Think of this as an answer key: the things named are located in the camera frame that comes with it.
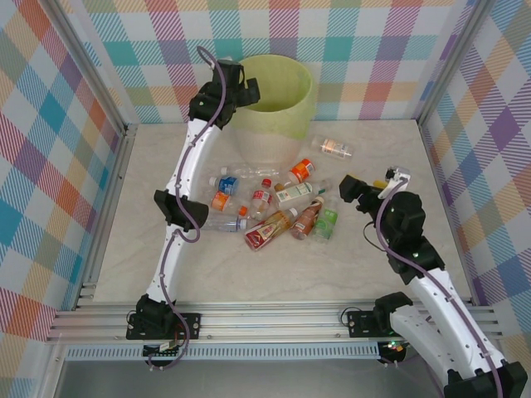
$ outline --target clear plastic bottle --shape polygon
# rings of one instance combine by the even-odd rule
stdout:
[[[244,217],[247,214],[249,203],[239,197],[231,197],[221,191],[216,192],[212,199],[211,207],[226,214],[239,215]]]
[[[239,178],[278,177],[280,169],[270,164],[250,166],[247,163],[233,163],[222,167],[221,174]]]
[[[210,177],[208,185],[226,195],[236,195],[240,181],[236,177]]]
[[[246,228],[247,220],[245,218],[211,212],[201,229],[207,231],[238,232]]]
[[[287,231],[293,224],[295,218],[297,218],[296,209],[289,209],[287,211],[278,210],[267,220],[250,228],[244,235],[245,241],[251,249],[258,251],[265,245],[268,245],[278,235]]]
[[[295,184],[300,184],[306,178],[311,176],[315,171],[314,164],[309,159],[302,159],[299,163],[287,172],[280,180],[280,185],[290,187]]]
[[[316,197],[300,214],[299,218],[290,229],[291,235],[295,239],[306,239],[309,233],[314,229],[317,215],[319,214],[319,210],[321,210],[323,203],[324,199],[322,197]]]
[[[293,187],[287,187],[282,191],[275,192],[275,202],[280,210],[290,207],[306,207],[316,196],[330,190],[332,183],[325,179],[319,182],[303,182]]]
[[[340,143],[335,139],[326,138],[322,135],[316,135],[312,140],[311,148],[326,153],[332,158],[350,160],[353,155],[353,145],[349,143]]]
[[[314,237],[316,240],[328,242],[334,232],[335,223],[338,220],[338,198],[328,199],[319,212],[314,226]]]
[[[273,200],[270,192],[271,180],[264,178],[262,184],[252,194],[251,207],[249,208],[249,217],[257,221],[262,221],[266,218],[267,210]]]

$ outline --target light green bucket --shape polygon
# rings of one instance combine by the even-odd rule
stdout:
[[[261,99],[232,117],[236,146],[248,163],[290,165],[315,115],[314,78],[286,56],[252,56],[241,61],[246,79],[258,80]]]

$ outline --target marble surface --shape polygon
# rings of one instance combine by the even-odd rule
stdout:
[[[155,189],[165,187],[186,133],[184,124],[141,125],[125,176],[107,245],[96,301],[136,302],[156,269],[165,223],[153,202]],[[223,132],[205,170],[238,161],[230,131]],[[412,172],[409,190],[421,196],[426,211],[425,234],[450,271],[457,291],[470,290],[436,188],[426,151],[412,120],[313,122],[315,133],[353,143],[351,163],[313,152],[306,145],[299,158],[309,157],[317,171],[313,180],[331,177],[337,184],[346,172],[367,182],[383,179],[388,166]],[[207,180],[208,172],[200,178]],[[354,204],[339,204],[333,239],[320,244],[298,241],[285,233],[257,253],[240,234],[204,231],[189,245],[178,274],[180,301],[261,301],[375,299],[399,290],[411,294],[394,274],[386,256],[362,235],[369,216]],[[373,228],[368,236],[377,241]]]

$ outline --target colorful plaid backdrop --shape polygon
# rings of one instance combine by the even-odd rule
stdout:
[[[475,0],[61,2],[125,118],[166,123],[186,118],[212,76],[197,45],[235,61],[274,53],[305,63],[319,82],[316,119],[410,119]]]
[[[424,132],[480,303],[531,356],[531,2],[499,0]]]
[[[74,293],[118,133],[37,0],[0,2],[0,397],[29,396]]]

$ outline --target green bottle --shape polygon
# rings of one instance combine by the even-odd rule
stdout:
[[[331,197],[324,202],[319,217],[314,226],[314,236],[317,240],[328,241],[334,232],[338,220],[338,199]]]

